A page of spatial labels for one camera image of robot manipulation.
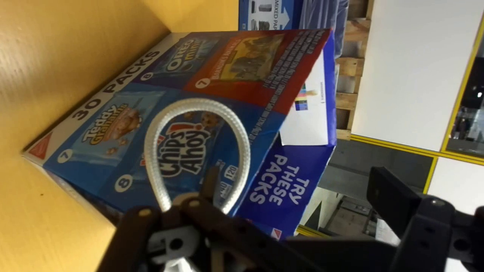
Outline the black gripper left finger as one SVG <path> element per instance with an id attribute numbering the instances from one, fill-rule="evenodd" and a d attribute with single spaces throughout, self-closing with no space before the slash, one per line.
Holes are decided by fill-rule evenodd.
<path id="1" fill-rule="evenodd" d="M 220 184 L 220 168 L 214 166 L 206 172 L 202 183 L 202 189 L 200 189 L 200 198 L 206 204 L 214 204 L 218 184 Z"/>

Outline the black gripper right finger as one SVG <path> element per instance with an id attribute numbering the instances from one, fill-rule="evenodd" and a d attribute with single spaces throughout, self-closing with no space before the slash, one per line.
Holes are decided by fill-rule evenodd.
<path id="1" fill-rule="evenodd" d="M 411 219 L 421 205 L 421 195 L 386 168 L 371 169 L 367 199 L 397 236 L 406 233 Z"/>

